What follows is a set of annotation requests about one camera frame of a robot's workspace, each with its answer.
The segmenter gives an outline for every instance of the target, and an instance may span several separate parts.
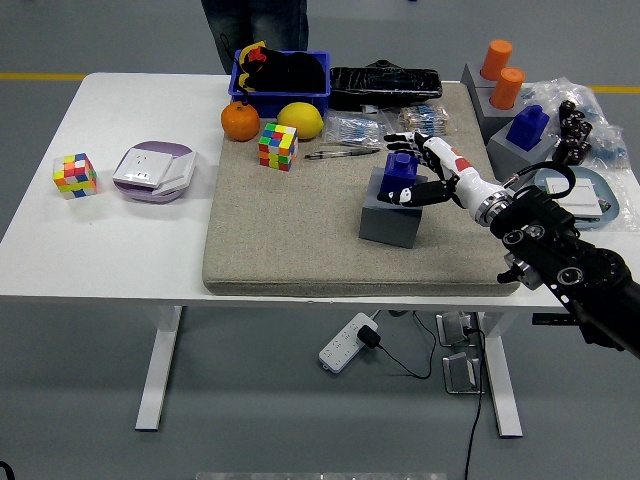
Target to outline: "table leg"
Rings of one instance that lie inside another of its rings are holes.
[[[178,335],[182,307],[154,307],[151,313],[152,321],[158,331],[142,392],[136,430],[155,432],[158,430],[162,415],[162,404],[171,370],[173,347]]]
[[[502,345],[502,334],[518,316],[517,313],[478,313],[480,328],[485,332],[485,365],[489,374],[493,406],[502,438],[522,437],[520,417],[511,386],[509,367]]]

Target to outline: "black robotic arm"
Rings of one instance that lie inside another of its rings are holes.
[[[380,194],[379,200],[420,206],[453,199],[509,251],[509,270],[498,275],[499,282],[518,281],[531,290],[546,285],[577,320],[587,343],[627,349],[640,358],[640,285],[620,255],[581,240],[573,215],[554,201],[575,184],[571,169],[545,162],[569,181],[569,189],[555,197],[537,187],[513,194],[482,180],[441,138],[403,133],[386,140],[395,142],[391,150],[415,155],[439,180]]]

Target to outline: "orange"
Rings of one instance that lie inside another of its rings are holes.
[[[238,142],[246,142],[260,132],[258,111],[248,103],[240,101],[227,105],[220,115],[222,129]]]

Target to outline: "person's legs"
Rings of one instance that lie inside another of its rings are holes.
[[[231,75],[233,61],[229,54],[233,56],[236,50],[254,43],[251,34],[249,2],[248,0],[201,1],[224,71]],[[228,45],[221,39],[223,34],[228,39]]]
[[[253,38],[271,50],[306,50],[307,0],[249,0]]]

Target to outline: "black stuffed toy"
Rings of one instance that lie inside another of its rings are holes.
[[[245,48],[239,66],[244,74],[239,87],[262,92],[326,91],[326,76],[322,64],[306,52],[283,53],[269,50],[263,42]]]

